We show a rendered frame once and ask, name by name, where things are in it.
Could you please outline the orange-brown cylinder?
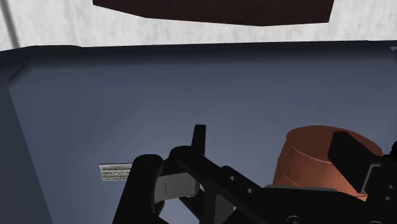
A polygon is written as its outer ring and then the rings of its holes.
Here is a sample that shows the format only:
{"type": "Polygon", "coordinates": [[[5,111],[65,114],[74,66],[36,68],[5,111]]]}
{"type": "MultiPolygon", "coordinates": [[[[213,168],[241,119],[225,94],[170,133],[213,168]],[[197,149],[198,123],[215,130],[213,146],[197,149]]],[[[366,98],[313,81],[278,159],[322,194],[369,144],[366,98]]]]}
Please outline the orange-brown cylinder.
{"type": "Polygon", "coordinates": [[[334,189],[366,200],[341,175],[328,158],[333,133],[347,132],[372,153],[383,156],[382,150],[371,140],[350,130],[311,125],[291,130],[277,160],[273,184],[282,186],[334,189]]]}

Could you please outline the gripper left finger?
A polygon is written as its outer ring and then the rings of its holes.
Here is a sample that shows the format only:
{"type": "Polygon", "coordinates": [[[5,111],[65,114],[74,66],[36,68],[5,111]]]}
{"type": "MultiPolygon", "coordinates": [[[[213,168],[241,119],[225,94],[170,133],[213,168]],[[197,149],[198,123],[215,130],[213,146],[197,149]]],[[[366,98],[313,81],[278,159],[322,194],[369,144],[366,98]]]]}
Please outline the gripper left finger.
{"type": "Polygon", "coordinates": [[[205,158],[205,133],[205,125],[196,125],[191,145],[172,149],[166,160],[137,157],[112,224],[168,224],[159,215],[165,200],[175,198],[199,224],[265,224],[261,187],[205,158]]]}

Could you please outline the dark blue-grey bed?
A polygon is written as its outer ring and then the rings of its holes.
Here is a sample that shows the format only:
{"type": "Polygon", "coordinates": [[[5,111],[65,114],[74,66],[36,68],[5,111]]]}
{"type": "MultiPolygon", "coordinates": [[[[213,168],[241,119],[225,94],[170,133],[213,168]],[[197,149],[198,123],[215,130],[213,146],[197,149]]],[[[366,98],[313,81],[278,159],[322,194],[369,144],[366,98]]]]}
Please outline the dark blue-grey bed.
{"type": "Polygon", "coordinates": [[[397,41],[29,46],[0,52],[0,224],[111,224],[99,166],[188,144],[271,182],[286,134],[397,139],[397,41]]]}

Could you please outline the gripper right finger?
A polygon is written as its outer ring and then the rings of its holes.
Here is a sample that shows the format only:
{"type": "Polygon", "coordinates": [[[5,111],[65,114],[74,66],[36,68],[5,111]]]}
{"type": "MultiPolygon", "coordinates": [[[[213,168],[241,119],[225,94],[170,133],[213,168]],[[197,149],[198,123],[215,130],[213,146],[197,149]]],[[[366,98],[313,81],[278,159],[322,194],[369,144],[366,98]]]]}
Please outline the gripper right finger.
{"type": "Polygon", "coordinates": [[[397,141],[378,156],[349,133],[336,131],[328,158],[358,193],[367,195],[369,224],[397,224],[397,141]]]}

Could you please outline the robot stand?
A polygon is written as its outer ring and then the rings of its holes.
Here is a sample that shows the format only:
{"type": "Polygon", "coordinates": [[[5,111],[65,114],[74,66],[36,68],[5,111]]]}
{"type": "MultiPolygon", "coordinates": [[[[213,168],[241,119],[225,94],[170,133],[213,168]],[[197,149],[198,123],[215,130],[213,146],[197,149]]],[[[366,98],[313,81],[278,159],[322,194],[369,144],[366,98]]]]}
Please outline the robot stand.
{"type": "Polygon", "coordinates": [[[334,0],[92,0],[93,5],[144,18],[274,26],[330,20],[334,0]]]}

